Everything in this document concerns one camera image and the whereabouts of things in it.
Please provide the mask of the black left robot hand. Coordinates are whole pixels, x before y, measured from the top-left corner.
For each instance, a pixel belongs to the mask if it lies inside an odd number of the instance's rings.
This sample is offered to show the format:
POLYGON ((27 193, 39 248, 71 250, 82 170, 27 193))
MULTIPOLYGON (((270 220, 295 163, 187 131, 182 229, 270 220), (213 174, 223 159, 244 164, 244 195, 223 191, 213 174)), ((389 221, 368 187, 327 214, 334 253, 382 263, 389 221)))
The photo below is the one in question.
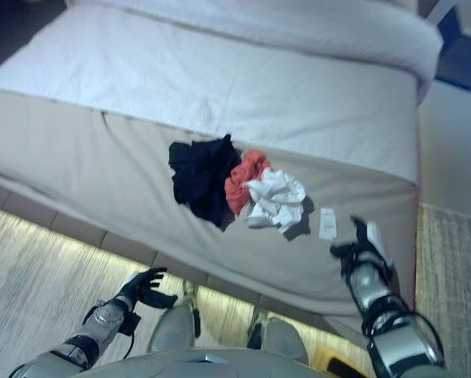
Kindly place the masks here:
POLYGON ((177 295, 166 295, 160 291, 161 280, 168 271, 166 267, 149 268, 132 277, 116 294, 117 298, 126 298, 134 309, 137 302, 155 308, 171 309, 178 300, 177 295))

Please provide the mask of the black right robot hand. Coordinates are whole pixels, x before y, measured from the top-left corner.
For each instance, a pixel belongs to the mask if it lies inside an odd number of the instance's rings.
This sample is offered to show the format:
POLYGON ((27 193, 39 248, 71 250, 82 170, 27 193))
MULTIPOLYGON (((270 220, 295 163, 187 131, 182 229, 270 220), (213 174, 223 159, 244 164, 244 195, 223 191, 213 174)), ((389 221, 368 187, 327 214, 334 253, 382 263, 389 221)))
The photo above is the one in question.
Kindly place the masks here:
POLYGON ((388 282, 392 276, 391 263, 376 244, 369 239, 369 224, 360 217, 351 216, 350 220, 356 228, 356 240, 343 244, 332 244, 330 254, 340 260, 341 276, 346 282, 351 274, 360 266, 369 264, 388 282))

